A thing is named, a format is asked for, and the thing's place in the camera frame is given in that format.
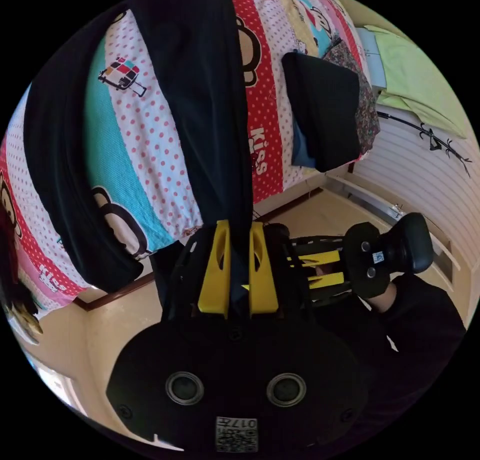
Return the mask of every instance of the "red stripe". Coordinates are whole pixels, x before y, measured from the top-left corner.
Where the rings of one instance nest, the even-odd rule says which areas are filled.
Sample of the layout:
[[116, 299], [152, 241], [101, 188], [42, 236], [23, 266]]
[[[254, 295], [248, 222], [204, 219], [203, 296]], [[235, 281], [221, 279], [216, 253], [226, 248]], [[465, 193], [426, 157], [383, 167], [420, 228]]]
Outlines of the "red stripe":
[[[21, 229], [22, 237], [21, 239], [18, 239], [18, 241], [20, 242], [24, 251], [27, 253], [28, 258], [30, 259], [31, 263], [34, 265], [35, 269], [37, 270], [38, 275], [40, 275], [40, 265], [44, 265], [48, 269], [48, 271], [52, 274], [52, 276], [57, 280], [57, 282], [66, 288], [66, 290], [64, 290], [62, 293], [66, 296], [75, 297], [79, 292], [84, 290], [84, 288], [78, 286], [76, 283], [70, 280], [69, 277], [67, 277], [61, 270], [59, 270], [57, 266], [48, 257], [46, 257], [43, 254], [35, 237], [32, 235], [32, 232], [28, 228], [27, 223], [25, 222], [24, 217], [22, 215], [22, 212], [20, 211], [20, 208], [17, 204], [17, 201], [15, 200], [15, 196], [12, 191], [12, 184], [10, 182], [10, 176], [7, 168], [7, 136], [8, 136], [8, 131], [5, 134], [5, 137], [3, 138], [2, 146], [0, 149], [0, 171], [3, 175], [3, 181], [5, 182], [6, 187], [11, 196], [13, 209], [16, 215], [16, 221]], [[34, 278], [32, 278], [32, 280], [35, 283], [37, 283], [38, 281], [38, 279], [34, 279]]]
[[233, 6], [237, 17], [253, 32], [261, 45], [260, 61], [253, 72], [257, 81], [255, 85], [245, 87], [249, 143], [255, 148], [251, 154], [253, 203], [257, 203], [283, 191], [283, 151], [277, 93], [270, 47], [254, 1], [233, 0]]

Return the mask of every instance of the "turquoise stripe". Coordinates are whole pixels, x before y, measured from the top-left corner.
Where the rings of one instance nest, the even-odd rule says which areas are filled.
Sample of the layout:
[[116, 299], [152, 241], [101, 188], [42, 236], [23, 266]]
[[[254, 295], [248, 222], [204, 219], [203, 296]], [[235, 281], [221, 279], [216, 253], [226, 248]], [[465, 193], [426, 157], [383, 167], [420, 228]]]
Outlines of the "turquoise stripe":
[[[308, 9], [311, 9], [313, 5], [309, 2], [309, 0], [300, 0]], [[322, 58], [325, 55], [325, 52], [327, 51], [327, 48], [330, 45], [331, 40], [329, 39], [329, 36], [325, 32], [323, 28], [318, 30], [313, 23], [309, 20], [309, 18], [305, 18], [305, 23], [309, 25], [311, 33], [313, 37], [316, 39], [318, 42], [318, 57]]]
[[113, 203], [123, 206], [142, 227], [148, 250], [174, 242], [143, 190], [130, 162], [117, 124], [109, 87], [98, 80], [105, 66], [105, 38], [98, 46], [88, 73], [84, 107], [84, 155], [90, 186], [102, 186]]

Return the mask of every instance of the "hand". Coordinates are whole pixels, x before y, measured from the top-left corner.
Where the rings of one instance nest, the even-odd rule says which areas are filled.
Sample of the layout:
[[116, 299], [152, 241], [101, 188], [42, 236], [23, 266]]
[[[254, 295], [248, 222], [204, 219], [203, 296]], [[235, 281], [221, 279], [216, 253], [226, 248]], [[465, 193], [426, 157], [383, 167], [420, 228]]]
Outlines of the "hand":
[[364, 300], [383, 314], [394, 304], [395, 298], [397, 298], [397, 286], [390, 282], [381, 295], [365, 298]]
[[[333, 268], [331, 264], [327, 264], [316, 266], [315, 271], [318, 276], [327, 275], [332, 273]], [[363, 300], [370, 304], [372, 308], [383, 314], [394, 304], [396, 297], [397, 286], [390, 282], [386, 290], [381, 295], [374, 296], [373, 298], [363, 298]]]

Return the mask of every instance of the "black jacket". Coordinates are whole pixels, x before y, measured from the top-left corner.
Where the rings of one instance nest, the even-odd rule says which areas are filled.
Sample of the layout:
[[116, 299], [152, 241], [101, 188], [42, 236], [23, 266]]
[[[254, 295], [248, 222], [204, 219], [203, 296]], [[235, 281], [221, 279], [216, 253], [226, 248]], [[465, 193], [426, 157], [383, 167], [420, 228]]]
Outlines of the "black jacket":
[[372, 378], [360, 417], [344, 437], [320, 447], [319, 459], [345, 452], [400, 417], [434, 383], [465, 335], [444, 290], [407, 273], [393, 282], [397, 296], [385, 313], [368, 311], [354, 297], [318, 309], [318, 322], [348, 343]]
[[107, 28], [130, 9], [178, 131], [206, 226], [229, 220], [232, 245], [248, 262], [252, 173], [247, 99], [232, 0], [126, 0], [77, 32], [31, 84], [24, 149], [33, 186], [80, 275], [106, 292], [142, 265], [116, 240], [91, 193], [84, 165], [85, 85]]

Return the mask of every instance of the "light green cloth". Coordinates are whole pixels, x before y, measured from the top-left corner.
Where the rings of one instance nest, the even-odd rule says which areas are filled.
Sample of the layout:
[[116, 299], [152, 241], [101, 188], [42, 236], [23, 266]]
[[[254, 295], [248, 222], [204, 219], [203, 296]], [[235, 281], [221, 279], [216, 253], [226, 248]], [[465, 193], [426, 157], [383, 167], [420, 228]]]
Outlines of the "light green cloth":
[[409, 110], [422, 122], [466, 139], [467, 116], [452, 87], [414, 43], [377, 26], [374, 32], [386, 79], [378, 103]]

